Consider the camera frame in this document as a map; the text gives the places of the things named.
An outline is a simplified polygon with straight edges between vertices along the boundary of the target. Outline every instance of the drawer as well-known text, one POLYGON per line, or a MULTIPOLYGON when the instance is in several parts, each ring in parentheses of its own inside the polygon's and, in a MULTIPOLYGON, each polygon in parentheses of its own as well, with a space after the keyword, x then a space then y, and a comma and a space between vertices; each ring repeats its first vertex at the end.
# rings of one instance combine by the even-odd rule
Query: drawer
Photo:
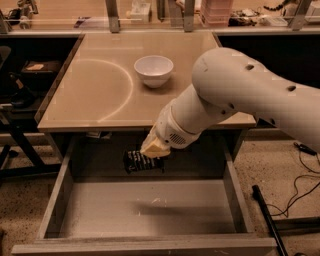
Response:
POLYGON ((164 171, 127 174, 125 150, 143 133, 75 136, 36 241, 13 255, 266 255, 231 156, 218 131, 164 160, 164 171))

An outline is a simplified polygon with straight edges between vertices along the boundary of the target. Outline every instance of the table top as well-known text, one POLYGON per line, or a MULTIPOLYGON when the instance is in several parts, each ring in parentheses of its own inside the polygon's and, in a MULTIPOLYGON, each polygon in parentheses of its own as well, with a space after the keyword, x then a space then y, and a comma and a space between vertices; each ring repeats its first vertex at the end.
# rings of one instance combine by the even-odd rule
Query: table top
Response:
MULTIPOLYGON (((191 84, 195 60, 218 47, 210 32, 87 33, 48 105, 38 129, 82 132, 150 128, 161 109, 191 84), (150 89, 134 70, 137 59, 162 55, 174 70, 161 88, 150 89)), ((237 113, 217 125, 253 127, 237 113)))

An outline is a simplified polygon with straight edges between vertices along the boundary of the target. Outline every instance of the floor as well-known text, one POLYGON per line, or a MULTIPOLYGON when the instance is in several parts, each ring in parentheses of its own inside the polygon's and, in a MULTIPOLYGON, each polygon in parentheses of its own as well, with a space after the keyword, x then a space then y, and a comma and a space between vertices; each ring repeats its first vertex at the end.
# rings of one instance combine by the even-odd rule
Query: floor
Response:
MULTIPOLYGON (((51 147, 43 136, 30 135, 28 139, 34 145, 46 163, 56 163, 51 147)), ((269 231, 261 214, 258 203, 252 198, 252 186, 258 185, 266 203, 285 209, 295 193, 294 180, 299 175, 311 175, 300 162, 295 141, 278 130, 254 129, 248 133, 235 160, 239 181, 258 236, 269 236, 269 231)), ((4 144, 13 142, 8 136, 0 136, 0 149, 4 144)), ((8 159, 5 167, 30 165, 21 150, 18 157, 8 159)), ((307 166, 320 171, 315 156, 301 155, 307 166)), ((297 181, 299 196, 311 190, 320 181, 316 177, 301 178, 297 181)), ((14 244, 32 243, 36 237, 51 191, 55 175, 28 178, 3 179, 0 182, 0 228, 3 229, 0 256, 9 256, 14 244)), ((315 189, 306 197, 298 200, 290 208, 289 217, 313 217, 320 213, 320 189, 315 189)), ((278 210, 269 206, 272 214, 278 210)), ((288 255, 303 252, 308 256, 320 255, 320 233, 282 236, 288 255)), ((276 250, 268 256, 278 255, 276 250)))

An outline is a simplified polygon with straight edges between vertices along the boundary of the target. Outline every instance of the bowl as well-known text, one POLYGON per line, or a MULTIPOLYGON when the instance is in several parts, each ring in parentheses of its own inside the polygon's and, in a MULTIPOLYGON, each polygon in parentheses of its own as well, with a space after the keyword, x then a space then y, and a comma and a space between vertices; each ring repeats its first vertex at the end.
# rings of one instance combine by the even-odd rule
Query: bowl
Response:
POLYGON ((159 88, 167 82, 173 66, 170 59, 158 55, 145 56, 134 63, 139 78, 150 88, 159 88))

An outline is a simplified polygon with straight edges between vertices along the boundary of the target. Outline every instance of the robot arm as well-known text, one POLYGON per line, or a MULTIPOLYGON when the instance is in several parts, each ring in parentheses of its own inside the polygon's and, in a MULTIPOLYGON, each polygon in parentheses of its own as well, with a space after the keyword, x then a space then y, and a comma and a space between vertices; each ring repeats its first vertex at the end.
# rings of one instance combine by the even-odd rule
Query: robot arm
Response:
POLYGON ((236 112, 261 118, 320 152, 320 90, 281 78, 229 48, 195 62, 192 84, 160 112, 142 144, 148 157, 185 148, 201 132, 236 112))

